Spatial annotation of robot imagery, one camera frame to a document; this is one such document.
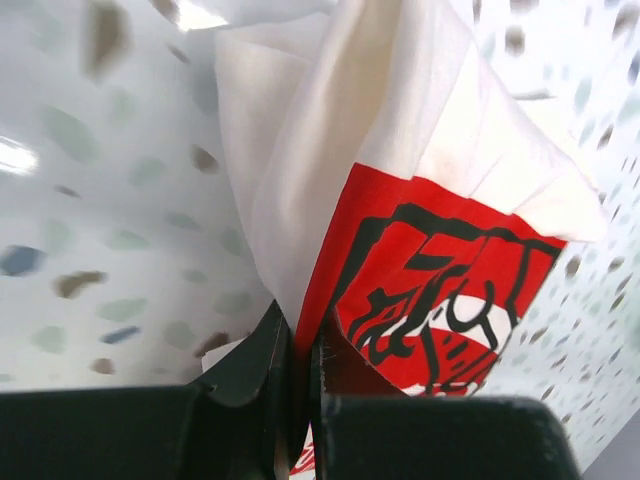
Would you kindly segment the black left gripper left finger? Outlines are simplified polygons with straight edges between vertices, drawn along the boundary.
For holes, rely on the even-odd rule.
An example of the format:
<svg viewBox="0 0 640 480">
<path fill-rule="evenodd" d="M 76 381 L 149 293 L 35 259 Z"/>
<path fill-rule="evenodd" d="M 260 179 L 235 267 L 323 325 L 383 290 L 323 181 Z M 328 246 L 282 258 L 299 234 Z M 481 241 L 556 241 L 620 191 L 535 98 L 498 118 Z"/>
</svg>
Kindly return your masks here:
<svg viewBox="0 0 640 480">
<path fill-rule="evenodd" d="M 188 384 L 7 393 L 4 479 L 285 479 L 290 330 L 277 304 Z"/>
</svg>

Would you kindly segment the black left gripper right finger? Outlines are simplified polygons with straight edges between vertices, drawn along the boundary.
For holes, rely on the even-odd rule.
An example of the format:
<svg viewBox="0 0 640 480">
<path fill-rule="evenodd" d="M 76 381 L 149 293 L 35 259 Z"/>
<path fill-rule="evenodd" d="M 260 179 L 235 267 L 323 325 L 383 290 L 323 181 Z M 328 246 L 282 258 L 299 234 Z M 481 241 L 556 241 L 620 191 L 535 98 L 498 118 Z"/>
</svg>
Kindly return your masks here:
<svg viewBox="0 0 640 480">
<path fill-rule="evenodd" d="M 526 397 L 411 397 L 385 380 L 328 318 L 310 374 L 319 479 L 572 480 L 563 428 Z"/>
</svg>

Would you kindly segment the white t shirt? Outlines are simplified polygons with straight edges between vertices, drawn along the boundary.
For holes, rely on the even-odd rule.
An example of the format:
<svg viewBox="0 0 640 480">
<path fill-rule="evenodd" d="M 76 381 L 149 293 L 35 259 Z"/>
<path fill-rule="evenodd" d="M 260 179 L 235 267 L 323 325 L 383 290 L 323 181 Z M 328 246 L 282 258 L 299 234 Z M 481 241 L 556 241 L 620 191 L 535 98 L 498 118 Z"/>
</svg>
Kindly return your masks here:
<svg viewBox="0 0 640 480">
<path fill-rule="evenodd" d="M 292 333 L 294 453 L 328 318 L 411 397 L 471 397 L 565 247 L 606 222 L 572 138 L 446 1 L 340 1 L 212 42 L 224 163 Z"/>
</svg>

